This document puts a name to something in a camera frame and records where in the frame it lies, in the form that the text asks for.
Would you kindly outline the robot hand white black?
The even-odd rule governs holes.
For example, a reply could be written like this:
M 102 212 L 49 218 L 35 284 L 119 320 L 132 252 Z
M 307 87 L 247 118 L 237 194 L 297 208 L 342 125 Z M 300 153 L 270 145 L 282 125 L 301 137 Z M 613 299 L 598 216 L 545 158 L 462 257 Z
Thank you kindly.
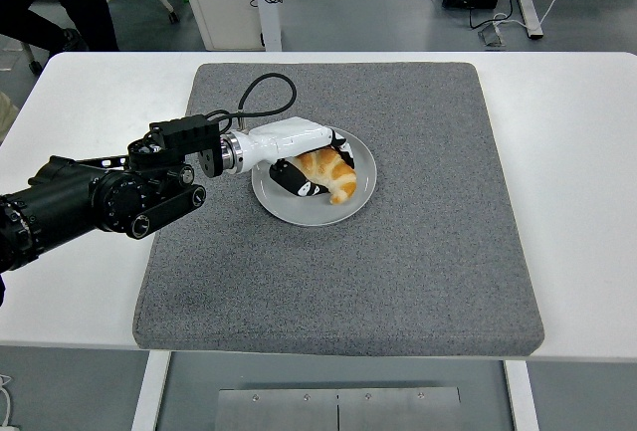
M 260 162 L 286 191 L 310 197 L 323 193 L 332 204 L 352 198 L 357 189 L 354 156 L 347 139 L 334 129 L 300 117 L 231 131 L 222 144 L 224 169 L 246 172 Z

